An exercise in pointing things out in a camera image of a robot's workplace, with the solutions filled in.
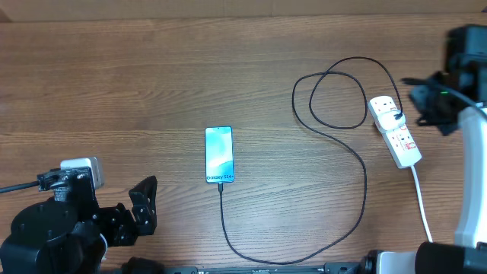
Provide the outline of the blue Galaxy smartphone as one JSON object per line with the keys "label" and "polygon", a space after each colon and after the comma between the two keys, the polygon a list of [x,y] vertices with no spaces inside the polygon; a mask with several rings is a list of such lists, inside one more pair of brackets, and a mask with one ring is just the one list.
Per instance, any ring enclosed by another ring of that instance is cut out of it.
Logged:
{"label": "blue Galaxy smartphone", "polygon": [[205,129],[205,181],[207,183],[233,183],[234,146],[230,126]]}

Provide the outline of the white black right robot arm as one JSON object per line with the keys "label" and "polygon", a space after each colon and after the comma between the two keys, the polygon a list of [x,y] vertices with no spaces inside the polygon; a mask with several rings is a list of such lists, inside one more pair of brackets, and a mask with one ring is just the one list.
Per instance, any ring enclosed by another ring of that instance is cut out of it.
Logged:
{"label": "white black right robot arm", "polygon": [[486,271],[486,27],[450,30],[444,70],[403,78],[413,89],[418,126],[463,133],[463,205],[453,244],[427,240],[416,251],[371,251],[350,273],[484,273]]}

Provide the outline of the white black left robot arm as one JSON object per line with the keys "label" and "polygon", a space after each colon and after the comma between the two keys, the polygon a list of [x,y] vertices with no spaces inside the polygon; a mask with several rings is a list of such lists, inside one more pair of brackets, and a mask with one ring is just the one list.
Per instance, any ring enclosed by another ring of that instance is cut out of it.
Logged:
{"label": "white black left robot arm", "polygon": [[158,181],[150,176],[129,191],[133,207],[99,206],[89,167],[50,170],[37,177],[45,202],[19,212],[1,245],[5,273],[96,273],[110,247],[132,246],[157,227]]}

